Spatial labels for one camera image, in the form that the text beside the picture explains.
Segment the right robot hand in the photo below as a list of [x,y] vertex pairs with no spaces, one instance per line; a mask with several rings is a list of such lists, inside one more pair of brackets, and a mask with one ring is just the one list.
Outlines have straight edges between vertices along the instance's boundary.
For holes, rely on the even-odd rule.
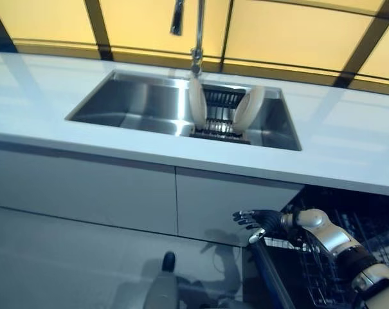
[[248,243],[259,242],[267,233],[276,231],[282,226],[282,213],[273,210],[248,210],[233,213],[233,221],[252,231]]

